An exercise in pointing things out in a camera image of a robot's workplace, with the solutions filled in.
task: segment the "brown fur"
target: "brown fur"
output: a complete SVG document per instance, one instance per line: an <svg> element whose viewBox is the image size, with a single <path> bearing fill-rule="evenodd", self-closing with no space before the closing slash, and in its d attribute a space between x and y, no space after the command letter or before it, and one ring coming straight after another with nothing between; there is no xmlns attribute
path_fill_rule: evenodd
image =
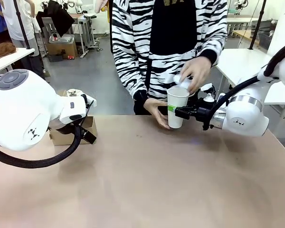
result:
<svg viewBox="0 0 285 228"><path fill-rule="evenodd" d="M16 52L16 47L9 42L0 44L0 57L12 54Z"/></svg>

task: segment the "cup rim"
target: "cup rim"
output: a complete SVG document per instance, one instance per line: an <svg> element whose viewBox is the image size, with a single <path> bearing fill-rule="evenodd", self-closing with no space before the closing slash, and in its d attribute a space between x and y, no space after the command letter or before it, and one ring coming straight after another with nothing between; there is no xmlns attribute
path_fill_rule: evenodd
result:
<svg viewBox="0 0 285 228"><path fill-rule="evenodd" d="M182 89L182 90L185 90L187 92L187 95L186 96L174 95L174 94L172 94L170 92L170 90L172 90L172 89ZM181 88L181 87L171 87L170 89L167 90L167 94L170 95L170 96L181 97L181 98L189 97L189 95L190 95L190 93L188 92L187 89Z"/></svg>

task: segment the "white cup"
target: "white cup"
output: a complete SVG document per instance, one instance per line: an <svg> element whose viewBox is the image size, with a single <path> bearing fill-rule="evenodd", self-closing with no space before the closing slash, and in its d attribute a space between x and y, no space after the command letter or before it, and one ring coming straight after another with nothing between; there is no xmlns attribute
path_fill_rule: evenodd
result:
<svg viewBox="0 0 285 228"><path fill-rule="evenodd" d="M167 90L168 93L168 106L183 107L187 105L189 92L177 86ZM171 128L180 128L183 119L176 117L174 112L168 111L168 125Z"/></svg>

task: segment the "striped jacket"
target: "striped jacket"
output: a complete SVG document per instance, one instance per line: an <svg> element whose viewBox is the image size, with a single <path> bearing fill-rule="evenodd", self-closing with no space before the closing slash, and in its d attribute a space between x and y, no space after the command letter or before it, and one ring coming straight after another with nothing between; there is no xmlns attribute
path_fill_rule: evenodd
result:
<svg viewBox="0 0 285 228"><path fill-rule="evenodd" d="M113 54L119 78L133 98L145 90L148 97L166 100L168 76L178 74L186 61L212 50L213 64L217 63L227 37L227 0L195 0L197 44L186 53L167 56L150 52L153 5L154 0L113 1ZM145 85L148 59L152 59L150 87Z"/></svg>

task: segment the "black cuff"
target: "black cuff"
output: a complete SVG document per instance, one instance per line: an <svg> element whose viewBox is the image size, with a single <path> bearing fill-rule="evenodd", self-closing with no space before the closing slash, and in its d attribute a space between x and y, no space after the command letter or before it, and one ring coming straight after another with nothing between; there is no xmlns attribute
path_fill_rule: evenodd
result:
<svg viewBox="0 0 285 228"><path fill-rule="evenodd" d="M211 49L206 49L206 50L202 51L199 56L203 56L203 57L206 57L207 59L209 59L211 62L211 65L213 65L217 61L217 58L218 58L217 53Z"/></svg>
<svg viewBox="0 0 285 228"><path fill-rule="evenodd" d="M138 90L134 96L134 100L139 103L139 105L143 106L146 100L148 99L146 90Z"/></svg>

